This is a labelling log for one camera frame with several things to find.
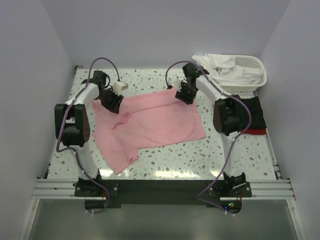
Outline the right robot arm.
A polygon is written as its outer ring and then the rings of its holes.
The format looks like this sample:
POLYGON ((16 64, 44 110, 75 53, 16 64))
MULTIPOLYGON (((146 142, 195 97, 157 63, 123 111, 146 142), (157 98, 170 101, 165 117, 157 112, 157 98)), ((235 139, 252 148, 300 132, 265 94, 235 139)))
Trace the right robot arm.
POLYGON ((223 180, 214 180, 209 187, 219 194, 235 196, 246 184, 246 175, 241 167, 241 151, 236 143, 240 135, 251 124, 249 108, 237 95, 225 92, 213 83, 208 72, 190 61, 182 67, 185 79, 174 80, 171 85, 176 89, 175 97, 190 105, 198 91, 201 91, 213 104, 213 126, 220 134, 225 163, 218 176, 223 180))

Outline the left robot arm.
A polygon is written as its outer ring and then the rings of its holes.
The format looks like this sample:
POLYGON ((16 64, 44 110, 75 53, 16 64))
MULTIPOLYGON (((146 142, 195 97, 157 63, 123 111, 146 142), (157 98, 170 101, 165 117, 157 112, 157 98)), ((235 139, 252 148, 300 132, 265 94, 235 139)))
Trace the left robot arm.
POLYGON ((70 150, 74 153, 79 173, 78 181, 74 184, 77 197, 109 197, 88 143, 91 128, 87 108, 98 101, 106 110, 118 114, 124 99, 121 93, 127 88, 128 84, 121 80, 110 84, 110 77, 96 70, 91 78, 81 83, 81 89, 72 99, 54 107, 56 151, 61 153, 70 150))

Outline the pink t shirt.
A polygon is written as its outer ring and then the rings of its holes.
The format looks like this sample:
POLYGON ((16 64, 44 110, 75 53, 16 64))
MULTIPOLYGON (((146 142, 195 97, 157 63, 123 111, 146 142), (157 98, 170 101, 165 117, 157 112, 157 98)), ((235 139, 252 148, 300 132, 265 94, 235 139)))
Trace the pink t shirt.
POLYGON ((93 137, 96 146, 118 175, 138 159, 139 149, 203 139, 206 134, 195 104, 175 97, 174 89, 126 97, 119 113, 95 100, 93 137))

